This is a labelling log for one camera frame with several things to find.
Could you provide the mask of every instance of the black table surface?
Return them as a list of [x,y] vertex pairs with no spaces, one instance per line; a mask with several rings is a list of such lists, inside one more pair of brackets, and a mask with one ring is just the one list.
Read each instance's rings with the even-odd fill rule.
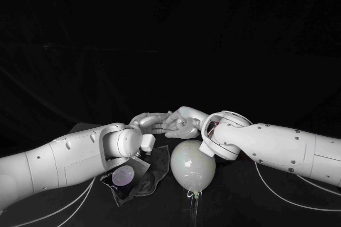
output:
[[[170,154],[181,139],[155,135],[155,146],[168,145]],[[305,209],[286,203],[266,188],[255,162],[243,152],[236,161],[216,157],[213,181],[198,199],[198,224],[201,226],[339,226],[339,212]],[[263,179],[273,191],[289,201],[315,208],[341,209],[341,197],[305,183],[292,173],[259,164]],[[76,214],[63,227],[180,227],[187,204],[185,191],[170,172],[158,183],[155,192],[135,197],[116,206],[112,191],[96,177],[93,186]],[[37,219],[66,206],[85,191],[92,180],[70,187],[47,190],[14,203],[0,217],[0,226],[10,227]],[[338,192],[335,186],[316,184]],[[29,227],[56,227],[75,212],[83,198],[52,217]]]

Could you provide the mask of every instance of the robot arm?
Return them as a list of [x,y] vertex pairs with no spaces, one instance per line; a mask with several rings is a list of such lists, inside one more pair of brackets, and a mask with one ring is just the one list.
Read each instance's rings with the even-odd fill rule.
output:
[[0,158],[0,212],[33,194],[105,173],[135,156],[139,148],[151,151],[155,137],[141,128],[157,127],[168,115],[147,113],[129,125],[112,123],[70,133],[39,148]]
[[201,119],[198,128],[200,151],[209,156],[216,154],[236,160],[243,150],[255,162],[341,187],[341,139],[263,123],[252,124],[229,111]]

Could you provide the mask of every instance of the cable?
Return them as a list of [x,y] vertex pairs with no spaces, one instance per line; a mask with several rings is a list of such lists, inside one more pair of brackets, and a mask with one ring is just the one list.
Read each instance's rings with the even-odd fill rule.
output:
[[72,218],[72,216],[76,214],[76,212],[78,212],[78,210],[79,210],[79,208],[80,208],[80,206],[82,206],[82,204],[83,204],[83,202],[85,202],[85,200],[86,200],[86,197],[88,197],[88,195],[89,195],[89,193],[91,193],[91,188],[89,188],[89,191],[88,191],[88,193],[86,193],[86,196],[85,196],[85,198],[83,198],[83,201],[82,201],[79,207],[76,208],[73,214],[72,214],[70,217],[66,219],[66,221],[68,221],[68,220]]
[[88,191],[88,189],[91,189],[92,183],[93,183],[93,181],[95,181],[95,178],[93,178],[93,180],[92,180],[92,182],[91,182],[88,188],[85,189],[83,193],[80,194],[80,196],[79,196],[59,211],[53,212],[52,214],[43,216],[42,218],[39,218],[39,219],[36,219],[36,220],[33,220],[33,221],[29,221],[29,222],[26,222],[26,223],[23,223],[23,224],[19,224],[19,225],[16,225],[16,226],[11,226],[11,227],[20,227],[20,226],[24,226],[24,225],[27,225],[27,224],[36,222],[36,221],[40,221],[40,220],[46,219],[47,217],[50,217],[52,215],[55,215],[56,213],[59,213],[63,209],[66,209],[66,208],[78,201],[78,199],[83,196],[83,194],[85,194],[85,192]]
[[302,206],[302,205],[299,205],[299,204],[296,204],[296,203],[288,201],[286,199],[283,199],[283,198],[273,192],[273,190],[272,190],[270,187],[268,186],[268,184],[266,184],[266,182],[265,182],[265,180],[263,180],[263,177],[262,177],[262,175],[260,175],[260,173],[259,173],[259,169],[257,169],[257,174],[259,174],[259,177],[260,177],[260,179],[262,179],[262,181],[263,181],[263,183],[265,183],[265,186],[266,186],[268,189],[272,191],[272,193],[273,193],[283,201],[286,201],[286,202],[291,203],[292,205],[296,205],[296,206],[299,206],[299,207],[303,207],[303,208],[308,208],[308,209],[312,209],[312,210],[318,210],[318,211],[341,212],[341,210],[319,209],[319,208],[314,208],[314,207],[309,207],[309,206]]
[[318,186],[316,184],[314,184],[312,182],[309,182],[302,176],[296,175],[306,183],[309,183],[311,185],[314,185],[315,187],[318,187],[319,189],[322,189],[324,191],[328,191],[331,193],[334,193],[335,195],[341,196],[341,193],[331,191],[328,189],[325,189],[324,187]]

